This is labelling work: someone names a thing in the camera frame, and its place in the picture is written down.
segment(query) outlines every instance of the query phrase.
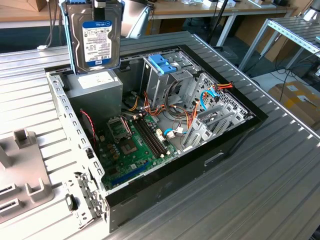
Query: motherboard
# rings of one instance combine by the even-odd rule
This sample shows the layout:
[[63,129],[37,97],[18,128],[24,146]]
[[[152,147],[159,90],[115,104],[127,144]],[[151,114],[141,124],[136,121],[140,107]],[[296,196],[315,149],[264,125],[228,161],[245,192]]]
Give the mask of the motherboard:
[[99,129],[96,154],[106,172],[102,183],[107,190],[178,154],[168,141],[158,140],[156,132],[159,127],[150,115],[128,121],[111,119]]

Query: red cable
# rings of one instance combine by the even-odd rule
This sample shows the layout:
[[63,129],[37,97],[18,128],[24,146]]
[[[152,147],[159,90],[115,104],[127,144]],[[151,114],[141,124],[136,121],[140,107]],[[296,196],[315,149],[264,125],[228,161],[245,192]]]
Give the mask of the red cable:
[[94,123],[92,122],[91,117],[89,117],[89,115],[85,111],[80,110],[80,113],[84,114],[88,118],[88,120],[90,122],[90,125],[92,127],[92,132],[93,132],[94,147],[96,147],[96,132],[95,132],[95,128],[94,128]]

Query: hard drive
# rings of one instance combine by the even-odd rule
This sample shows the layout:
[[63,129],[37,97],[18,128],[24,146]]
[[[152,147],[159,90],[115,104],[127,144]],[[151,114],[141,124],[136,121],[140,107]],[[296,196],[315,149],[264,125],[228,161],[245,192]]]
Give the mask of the hard drive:
[[60,4],[75,74],[119,65],[122,4],[106,1],[95,8],[90,2],[65,1]]

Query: pci slot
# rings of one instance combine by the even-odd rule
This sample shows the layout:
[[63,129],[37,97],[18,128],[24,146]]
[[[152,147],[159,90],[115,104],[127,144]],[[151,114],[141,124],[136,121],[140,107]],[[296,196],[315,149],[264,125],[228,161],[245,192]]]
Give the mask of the pci slot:
[[161,155],[164,155],[167,152],[143,119],[134,121],[133,125],[157,158],[160,158]]
[[127,181],[129,178],[133,177],[134,175],[143,172],[147,168],[148,164],[149,164],[149,162],[146,162],[144,165],[138,167],[137,169],[135,169],[131,172],[128,172],[127,174],[125,174],[121,177],[118,177],[117,179],[111,181],[111,184],[116,185],[116,184],[120,184],[120,183]]

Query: wooden desk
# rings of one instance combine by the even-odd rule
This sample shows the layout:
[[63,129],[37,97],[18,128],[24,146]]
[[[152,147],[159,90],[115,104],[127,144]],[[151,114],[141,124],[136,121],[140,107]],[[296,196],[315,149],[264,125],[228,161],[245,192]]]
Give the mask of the wooden desk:
[[[224,10],[224,16],[230,16],[233,13],[238,13],[240,15],[250,15],[250,14],[268,14],[268,13],[287,13],[297,9],[296,7],[283,7],[278,6],[277,8],[259,8],[252,3],[242,0],[242,2],[236,3],[234,7],[226,8]],[[180,1],[168,2],[163,0],[158,0],[155,3],[154,19],[170,19],[170,18],[185,18],[183,15],[201,15],[200,17],[206,17],[205,15],[212,16],[215,11],[215,7],[207,7],[203,4],[197,5],[186,5]]]
[[[283,7],[277,8],[259,8],[254,6],[246,0],[237,3],[235,7],[226,8],[223,16],[228,16],[224,29],[221,33],[217,46],[222,46],[227,38],[227,35],[239,15],[262,15],[262,14],[280,14],[285,13],[285,17],[289,17],[291,13],[297,9],[296,7]],[[199,18],[199,17],[212,17],[214,15],[215,7],[207,7],[201,3],[197,5],[185,5],[179,0],[175,2],[168,2],[158,0],[155,3],[154,16],[150,15],[149,19],[162,20],[162,19],[179,19],[179,18]],[[45,7],[40,12],[33,12],[22,10],[7,6],[0,6],[0,29],[4,28],[24,28],[24,27],[40,27],[49,25],[48,8]]]

